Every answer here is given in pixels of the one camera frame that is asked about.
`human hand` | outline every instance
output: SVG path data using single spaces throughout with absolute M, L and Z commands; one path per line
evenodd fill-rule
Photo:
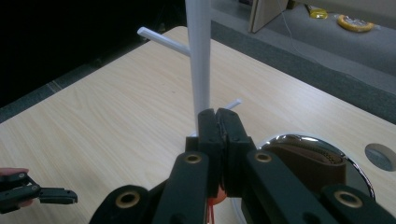
M 0 168 L 0 176 L 1 175 L 13 175 L 16 173 L 25 172 L 28 173 L 29 169 L 26 168 Z M 23 203 L 20 203 L 20 207 L 26 207 L 33 203 L 33 200 L 28 200 Z

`gray carpet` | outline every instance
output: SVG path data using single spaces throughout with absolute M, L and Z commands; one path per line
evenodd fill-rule
M 396 95 L 396 30 L 376 25 L 367 33 L 349 32 L 337 24 L 337 13 L 312 19 L 300 4 L 252 34 L 250 13 L 238 0 L 212 0 L 212 21 Z
M 396 96 L 212 21 L 212 38 L 373 115 L 396 124 Z

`light wood tabletop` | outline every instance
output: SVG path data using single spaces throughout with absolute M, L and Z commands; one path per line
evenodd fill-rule
M 165 35 L 187 44 L 187 29 Z M 212 40 L 211 107 L 240 98 L 234 111 L 256 144 L 306 133 L 342 149 L 396 215 L 396 173 L 372 165 L 372 143 L 396 149 L 396 126 Z M 112 190 L 152 189 L 170 174 L 194 131 L 190 59 L 148 42 L 0 124 L 0 166 L 29 168 L 42 187 L 71 189 L 78 203 L 40 204 L 0 223 L 88 223 Z M 231 200 L 217 223 L 237 223 Z

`wooden table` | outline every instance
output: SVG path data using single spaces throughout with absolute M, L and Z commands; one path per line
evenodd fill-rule
M 185 27 L 166 35 L 187 42 Z M 340 147 L 396 215 L 396 173 L 364 154 L 370 143 L 395 149 L 395 125 L 212 41 L 211 106 L 236 98 L 255 143 L 308 133 Z M 1 166 L 29 168 L 42 187 L 78 194 L 77 204 L 36 202 L 0 223 L 88 223 L 112 190 L 165 180 L 192 131 L 190 60 L 149 42 L 0 125 Z M 230 200 L 215 210 L 217 223 L 236 223 Z

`white plastic rod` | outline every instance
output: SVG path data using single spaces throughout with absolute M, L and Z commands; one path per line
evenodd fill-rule
M 195 128 L 210 100 L 210 0 L 186 0 Z
M 232 109 L 238 105 L 242 104 L 242 100 L 241 99 L 236 99 L 232 102 L 230 102 L 229 104 L 227 104 L 226 106 L 224 106 L 225 109 Z
M 159 44 L 162 44 L 169 49 L 173 49 L 177 52 L 180 52 L 186 56 L 190 57 L 190 50 L 187 46 L 184 46 L 173 39 L 170 39 L 164 35 L 157 34 L 146 27 L 141 27 L 137 33 L 147 39 L 155 41 Z

